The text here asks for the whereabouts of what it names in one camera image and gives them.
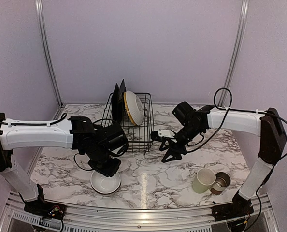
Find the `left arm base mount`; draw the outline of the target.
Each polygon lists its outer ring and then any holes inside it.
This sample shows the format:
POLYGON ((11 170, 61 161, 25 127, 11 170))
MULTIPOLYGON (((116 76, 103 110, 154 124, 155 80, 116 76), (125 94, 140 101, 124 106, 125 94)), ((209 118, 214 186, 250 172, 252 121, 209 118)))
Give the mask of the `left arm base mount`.
POLYGON ((36 184, 36 186, 38 190, 37 199, 30 202, 24 200, 24 210, 42 216, 43 218, 63 220, 66 205, 45 200, 43 188, 39 184, 36 184))

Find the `white ceramic bowl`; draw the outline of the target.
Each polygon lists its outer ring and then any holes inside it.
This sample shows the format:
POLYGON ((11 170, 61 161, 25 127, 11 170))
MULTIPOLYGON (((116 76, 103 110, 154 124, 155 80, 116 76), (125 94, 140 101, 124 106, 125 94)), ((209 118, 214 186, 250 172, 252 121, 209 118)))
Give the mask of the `white ceramic bowl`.
POLYGON ((119 173, 115 173, 113 177, 105 177, 102 174, 92 171, 90 177, 91 187, 99 194, 108 195, 116 192, 122 183, 119 173))

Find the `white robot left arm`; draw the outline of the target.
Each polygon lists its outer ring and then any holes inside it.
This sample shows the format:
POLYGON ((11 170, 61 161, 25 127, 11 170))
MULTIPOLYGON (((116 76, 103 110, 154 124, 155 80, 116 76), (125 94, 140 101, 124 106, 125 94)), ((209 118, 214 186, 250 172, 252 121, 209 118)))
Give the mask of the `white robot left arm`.
POLYGON ((88 117, 66 114, 56 121, 17 121, 0 113, 0 175, 2 175, 39 215, 50 211, 40 185, 34 183, 18 162, 13 150, 24 147, 60 147, 89 157, 91 185, 100 194, 111 194, 121 185, 119 157, 128 148, 121 126, 104 127, 88 117))

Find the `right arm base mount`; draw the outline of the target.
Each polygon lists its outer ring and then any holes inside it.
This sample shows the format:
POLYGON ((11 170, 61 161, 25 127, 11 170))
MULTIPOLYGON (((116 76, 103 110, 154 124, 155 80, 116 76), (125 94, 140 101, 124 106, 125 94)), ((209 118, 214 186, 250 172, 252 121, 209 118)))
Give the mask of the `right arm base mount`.
POLYGON ((212 207, 212 216, 215 221, 238 218, 252 213, 254 213, 254 209, 251 200, 246 200, 238 192, 234 195, 231 203, 212 207))

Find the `black square floral plate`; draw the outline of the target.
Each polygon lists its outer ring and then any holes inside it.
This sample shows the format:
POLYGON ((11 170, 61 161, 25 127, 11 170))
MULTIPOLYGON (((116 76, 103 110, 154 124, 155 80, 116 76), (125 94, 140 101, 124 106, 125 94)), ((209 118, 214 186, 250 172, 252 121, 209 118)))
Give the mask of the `black square floral plate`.
POLYGON ((111 98, 112 120, 116 122, 119 122, 118 103, 119 103, 119 85, 116 83, 111 98))

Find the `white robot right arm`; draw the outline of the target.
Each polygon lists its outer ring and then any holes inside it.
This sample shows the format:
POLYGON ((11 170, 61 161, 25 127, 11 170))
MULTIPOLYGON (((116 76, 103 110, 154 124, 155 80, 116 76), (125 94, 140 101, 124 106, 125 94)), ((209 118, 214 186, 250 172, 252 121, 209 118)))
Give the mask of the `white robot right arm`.
POLYGON ((183 127, 177 133, 170 130, 156 132, 156 140, 161 143, 159 149, 165 151, 163 163, 181 160, 183 155, 189 153, 187 143, 209 129, 232 130, 260 137, 258 158, 236 193, 236 200, 228 206, 228 212, 232 216, 239 216, 247 209, 246 201, 264 185, 281 160, 287 135, 278 111, 274 108, 267 111, 218 109, 212 105, 196 110, 184 101, 172 113, 183 127))

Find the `round brown rim floral plate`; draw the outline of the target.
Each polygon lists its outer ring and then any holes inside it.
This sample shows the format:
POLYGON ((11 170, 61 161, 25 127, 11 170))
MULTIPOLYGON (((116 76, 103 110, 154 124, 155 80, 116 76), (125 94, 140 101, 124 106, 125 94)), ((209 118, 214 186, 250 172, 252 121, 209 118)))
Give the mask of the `round brown rim floral plate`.
POLYGON ((140 98, 129 90, 126 91, 126 98, 133 122, 136 126, 141 125, 144 120, 144 107, 140 98))

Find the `white square floral plate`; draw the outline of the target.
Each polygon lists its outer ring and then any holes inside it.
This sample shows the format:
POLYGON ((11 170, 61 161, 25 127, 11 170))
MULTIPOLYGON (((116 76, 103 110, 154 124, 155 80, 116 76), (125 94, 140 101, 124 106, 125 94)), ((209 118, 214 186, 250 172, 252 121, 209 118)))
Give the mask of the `white square floral plate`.
POLYGON ((124 102, 124 93, 126 92, 125 80, 123 79, 118 92, 118 105, 117 105, 117 119, 120 123, 124 117, 125 111, 125 102, 124 102))

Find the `yellow polka dot plate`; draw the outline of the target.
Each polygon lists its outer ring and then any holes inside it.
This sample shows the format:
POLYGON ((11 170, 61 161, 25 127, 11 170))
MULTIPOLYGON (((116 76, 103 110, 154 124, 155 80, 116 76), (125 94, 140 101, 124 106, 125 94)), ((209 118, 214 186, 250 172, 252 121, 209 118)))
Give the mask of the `yellow polka dot plate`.
POLYGON ((126 112, 127 112, 127 115, 128 115, 129 120, 131 121, 131 123, 132 123, 133 125, 136 125, 136 124, 133 122, 133 119, 132 119, 132 117, 131 117, 131 114, 130 114, 130 111, 129 111, 129 108, 128 108, 127 98, 126 98, 126 92, 124 92, 124 104, 125 104, 125 109, 126 109, 126 112))

